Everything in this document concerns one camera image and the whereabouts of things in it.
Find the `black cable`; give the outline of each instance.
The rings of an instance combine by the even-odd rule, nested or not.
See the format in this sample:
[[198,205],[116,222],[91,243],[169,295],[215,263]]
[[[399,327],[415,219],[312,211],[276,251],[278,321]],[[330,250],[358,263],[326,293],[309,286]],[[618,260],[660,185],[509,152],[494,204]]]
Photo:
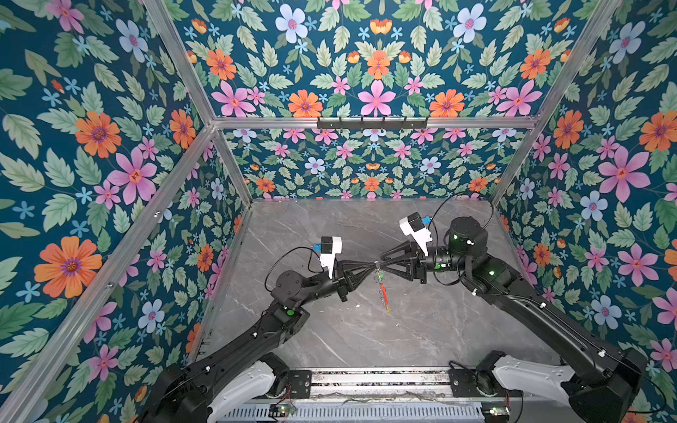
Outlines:
[[275,269],[275,266],[277,266],[278,263],[279,263],[280,261],[282,261],[282,259],[283,259],[284,257],[287,257],[290,253],[292,253],[292,252],[294,252],[294,251],[296,251],[296,250],[310,250],[310,251],[311,251],[311,254],[314,254],[314,255],[318,258],[318,260],[320,259],[320,256],[318,256],[318,254],[315,252],[314,249],[312,249],[312,248],[310,248],[310,247],[306,247],[306,246],[294,247],[294,248],[292,248],[291,250],[285,252],[285,253],[282,255],[282,257],[280,257],[280,258],[272,265],[272,267],[271,267],[270,270],[268,271],[268,274],[265,276],[265,280],[263,281],[263,287],[265,288],[266,291],[268,291],[268,292],[273,292],[273,290],[268,289],[268,277],[270,277],[270,273],[272,273],[273,269]]

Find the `small blue flower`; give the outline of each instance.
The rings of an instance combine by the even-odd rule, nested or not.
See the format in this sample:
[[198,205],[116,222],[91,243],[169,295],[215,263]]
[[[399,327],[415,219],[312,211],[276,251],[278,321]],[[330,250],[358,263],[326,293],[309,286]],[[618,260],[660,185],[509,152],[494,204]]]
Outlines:
[[118,411],[123,407],[123,399],[116,398],[113,400],[113,406],[108,410],[109,413],[117,414]]
[[76,193],[75,193],[75,196],[76,196],[77,198],[80,198],[80,199],[81,199],[80,202],[81,202],[82,204],[85,204],[85,203],[87,203],[88,201],[91,201],[91,195],[92,195],[92,192],[91,192],[91,191],[88,191],[87,188],[85,188],[85,187],[83,187],[82,190],[81,190],[80,192],[76,192]]
[[54,107],[56,104],[61,104],[61,100],[59,100],[59,93],[52,94],[46,88],[43,88],[43,92],[46,94],[43,96],[43,100],[49,102],[52,107]]
[[82,221],[78,223],[78,221],[71,221],[73,226],[75,226],[75,229],[70,230],[71,235],[75,235],[77,233],[78,238],[82,238],[83,233],[89,232],[89,229],[85,227],[87,224],[87,221]]
[[313,30],[318,27],[318,21],[314,20],[313,18],[308,18],[304,25],[306,25],[309,30]]
[[125,322],[125,320],[127,320],[127,319],[125,319],[123,317],[122,313],[120,313],[120,315],[118,317],[115,317],[113,319],[113,323],[115,323],[115,325],[113,326],[113,330],[120,329],[123,326],[123,323]]
[[366,40],[367,38],[371,37],[369,35],[369,28],[360,28],[359,29],[359,34],[357,34],[358,37],[362,38],[362,41]]
[[194,40],[198,35],[195,33],[195,29],[192,26],[184,26],[185,36],[190,37],[191,40]]
[[40,288],[40,284],[35,284],[33,286],[31,285],[30,281],[26,281],[24,286],[26,287],[26,289],[17,292],[16,296],[23,296],[25,303],[30,303],[30,299],[34,296],[40,296],[40,292],[38,291],[38,288]]
[[26,216],[28,217],[33,217],[34,214],[31,213],[31,210],[34,210],[35,206],[29,206],[28,203],[25,201],[21,201],[21,207],[19,206],[14,206],[12,207],[12,211],[16,211],[17,213],[21,213],[19,215],[19,219],[24,220]]
[[208,31],[211,32],[214,37],[220,34],[219,29],[220,28],[218,26],[214,26],[214,24],[209,24]]
[[395,41],[399,40],[400,37],[402,37],[402,27],[400,26],[399,28],[393,28],[393,33],[390,34],[391,38],[394,38]]
[[77,94],[78,91],[80,91],[82,88],[78,87],[77,79],[68,79],[64,78],[64,82],[66,82],[66,86],[64,87],[66,91],[73,91],[73,94]]

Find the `green leaf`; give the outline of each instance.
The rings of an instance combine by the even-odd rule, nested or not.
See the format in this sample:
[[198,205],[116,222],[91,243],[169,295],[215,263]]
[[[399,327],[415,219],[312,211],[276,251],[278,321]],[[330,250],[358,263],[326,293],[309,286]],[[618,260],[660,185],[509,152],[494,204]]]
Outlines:
[[34,159],[38,158],[39,147],[42,145],[40,132],[28,118],[18,114],[6,114],[2,120],[2,128],[7,131],[9,138],[16,142],[16,146],[24,148]]

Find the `orange flower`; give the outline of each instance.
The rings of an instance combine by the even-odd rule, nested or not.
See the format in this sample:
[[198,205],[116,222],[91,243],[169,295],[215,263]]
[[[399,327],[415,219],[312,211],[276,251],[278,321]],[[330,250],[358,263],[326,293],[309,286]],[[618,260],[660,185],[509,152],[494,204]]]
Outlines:
[[550,257],[552,257],[552,253],[550,252],[550,248],[547,245],[538,244],[533,250],[533,257],[536,259],[536,263],[539,266],[545,267],[550,264]]
[[348,55],[348,62],[351,62],[352,64],[358,63],[359,62],[359,53],[356,51],[353,51]]
[[478,177],[470,182],[468,189],[470,191],[480,192],[481,190],[484,190],[487,187],[488,183],[489,179],[484,177]]
[[259,178],[259,180],[256,181],[256,185],[257,188],[263,192],[273,192],[275,190],[275,184],[268,178]]
[[50,244],[40,252],[40,258],[47,263],[35,266],[35,281],[47,282],[43,292],[56,298],[66,289],[66,298],[73,298],[83,293],[83,285],[89,283],[101,267],[101,254],[94,254],[96,245],[85,240],[80,245],[80,238],[64,236],[61,248]]
[[318,97],[315,93],[308,94],[308,91],[301,89],[299,94],[292,94],[289,97],[289,111],[295,118],[319,118],[322,103],[318,103]]
[[550,64],[551,60],[549,49],[546,49],[546,51],[538,49],[533,54],[529,54],[519,68],[522,71],[522,78],[534,79],[546,71],[546,66]]
[[198,269],[203,272],[208,271],[212,259],[214,259],[214,249],[209,244],[203,245],[198,254]]
[[233,228],[233,232],[238,233],[241,224],[242,224],[242,215],[239,215],[235,218],[235,228]]
[[378,179],[369,178],[369,179],[367,179],[367,182],[364,183],[364,187],[367,190],[374,192],[378,189],[378,184],[379,184]]
[[100,158],[108,157],[109,153],[115,153],[122,144],[118,124],[110,122],[110,116],[105,113],[87,112],[87,119],[78,119],[75,127],[79,132],[75,138],[80,144],[85,144],[85,151],[92,156],[99,154]]
[[568,111],[557,121],[557,128],[554,130],[555,145],[563,149],[568,149],[571,144],[578,142],[581,137],[578,135],[583,130],[583,121],[581,112],[576,110]]
[[390,66],[390,59],[386,57],[385,51],[376,50],[372,57],[367,60],[367,72],[373,76],[374,79],[381,79],[383,75],[388,74],[388,66]]
[[198,337],[198,332],[200,331],[200,324],[196,323],[195,326],[188,333],[188,343],[185,345],[185,353],[190,354],[190,351],[193,349],[193,344],[195,343],[195,338]]
[[209,70],[214,75],[224,81],[235,78],[238,69],[233,64],[233,59],[230,55],[224,55],[221,50],[217,50],[216,52],[210,50],[207,55],[207,66],[211,66],[211,69]]
[[412,55],[408,51],[400,51],[399,56],[397,57],[400,63],[405,64],[412,61]]
[[[672,248],[677,250],[677,240],[672,240]],[[668,265],[673,265],[668,269],[668,273],[672,279],[677,280],[677,251],[675,250],[666,250],[663,259]]]
[[677,142],[677,122],[675,118],[677,112],[668,110],[665,115],[658,112],[651,117],[651,122],[647,122],[642,127],[644,135],[639,137],[639,143],[647,146],[646,151],[652,152],[658,149],[664,152],[670,148],[670,142]]
[[455,89],[447,90],[446,95],[439,93],[435,96],[435,101],[430,103],[430,115],[433,118],[453,118],[458,116],[458,113],[463,110],[465,103],[463,94],[456,93]]
[[195,28],[196,31],[198,31],[200,34],[204,34],[207,32],[207,24],[205,24],[202,20],[199,19],[193,19],[192,21],[193,28]]
[[181,148],[188,148],[195,138],[193,120],[185,113],[185,110],[174,110],[171,113],[171,118],[169,128],[174,131],[174,141],[181,144]]
[[374,19],[373,21],[369,22],[369,27],[372,29],[374,34],[387,34],[391,29],[393,29],[393,21],[390,19]]
[[569,26],[569,22],[571,22],[571,19],[569,18],[562,18],[558,20],[554,25],[554,31],[559,34],[560,32],[564,31],[567,26]]
[[136,391],[136,395],[134,395],[134,400],[138,403],[144,400],[146,398],[146,393],[148,392],[148,385],[143,385],[141,388],[139,388],[138,391]]

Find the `light blue flower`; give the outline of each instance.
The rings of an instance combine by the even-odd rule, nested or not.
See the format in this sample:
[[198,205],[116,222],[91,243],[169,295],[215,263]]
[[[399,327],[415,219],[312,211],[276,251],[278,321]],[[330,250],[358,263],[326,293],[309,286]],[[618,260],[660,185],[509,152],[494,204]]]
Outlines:
[[91,201],[92,192],[87,190],[86,187],[83,187],[80,192],[76,192],[75,196],[80,198],[82,204],[86,204],[88,201]]
[[71,235],[77,234],[78,238],[82,238],[83,233],[89,232],[89,229],[85,227],[87,221],[82,221],[80,223],[78,223],[78,221],[71,221],[71,223],[75,226],[75,229],[71,229],[69,232]]
[[38,288],[40,288],[40,284],[35,284],[33,286],[31,285],[30,281],[26,281],[24,286],[26,287],[26,289],[17,292],[16,296],[23,296],[25,303],[30,303],[30,299],[34,296],[40,296],[40,292],[38,291]]
[[221,34],[221,33],[219,32],[219,29],[220,29],[220,28],[219,28],[218,26],[214,26],[214,24],[209,24],[209,29],[208,29],[208,31],[211,32],[212,35],[213,35],[214,37],[216,37],[217,35]]
[[195,28],[192,26],[184,26],[185,36],[190,37],[191,40],[194,40],[198,35],[195,33]]
[[393,28],[393,33],[390,34],[391,38],[394,38],[395,41],[399,40],[400,37],[402,37],[402,27],[400,26],[399,28]]
[[361,38],[362,38],[362,41],[364,41],[364,40],[366,40],[367,38],[371,37],[371,35],[369,35],[369,28],[368,28],[368,27],[360,28],[360,29],[359,29],[359,34],[357,34],[357,36],[358,36],[358,37],[361,37]]
[[29,206],[28,203],[25,201],[21,201],[21,207],[19,206],[14,206],[12,207],[12,211],[16,211],[17,213],[21,213],[19,215],[19,219],[24,220],[26,216],[28,217],[33,217],[34,214],[31,212],[31,210],[34,210],[35,206]]
[[43,88],[43,92],[45,95],[43,96],[43,100],[46,102],[49,102],[52,107],[54,107],[56,104],[61,104],[61,100],[59,100],[59,93],[50,93],[48,89]]
[[64,87],[66,89],[66,91],[72,91],[73,94],[77,94],[78,91],[80,91],[82,89],[82,88],[78,87],[78,85],[77,85],[78,80],[77,79],[64,78],[64,82],[66,83],[66,86]]

